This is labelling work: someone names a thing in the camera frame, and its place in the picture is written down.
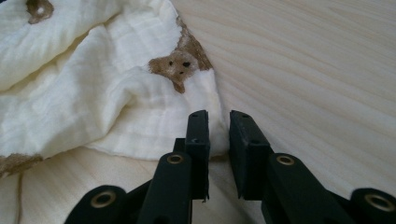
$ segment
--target wooden floor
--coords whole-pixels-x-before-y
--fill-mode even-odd
[[[366,187],[396,196],[395,1],[172,2],[214,65],[226,119],[232,109],[248,113],[275,151],[300,158],[344,197]],[[63,223],[89,189],[131,190],[155,167],[71,150],[1,179],[2,195],[21,181],[21,205],[0,209],[21,209],[6,223]],[[227,159],[211,162],[210,176],[211,198],[194,204],[193,223],[262,222],[259,203],[236,199]]]

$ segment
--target wooden surface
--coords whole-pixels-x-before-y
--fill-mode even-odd
[[[396,195],[395,1],[173,3],[217,71],[227,120],[232,109],[248,113],[275,151],[342,196],[364,187]],[[89,189],[131,190],[155,167],[85,148],[57,155],[23,174],[20,223],[63,223]],[[262,222],[259,203],[236,200],[227,160],[212,161],[210,176],[211,200],[194,203],[194,223]],[[15,181],[2,179],[2,194]],[[8,210],[18,207],[11,201]]]

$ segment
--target bear's ear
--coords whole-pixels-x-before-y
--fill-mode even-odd
[[[184,84],[183,82],[181,83],[176,83],[174,81],[172,81],[172,83],[174,84],[174,88],[175,91],[178,91],[179,93],[184,93],[186,90],[184,89]]]

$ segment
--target baby blanket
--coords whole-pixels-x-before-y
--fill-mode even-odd
[[[209,113],[227,148],[214,70],[163,0],[7,0],[0,5],[0,175],[68,149],[156,160]]]

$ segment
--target teddy bear pattern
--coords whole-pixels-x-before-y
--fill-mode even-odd
[[[175,91],[184,93],[184,81],[200,69],[208,70],[212,64],[207,59],[201,44],[190,34],[180,18],[177,24],[182,27],[177,47],[168,56],[152,59],[148,62],[149,71],[169,78]]]

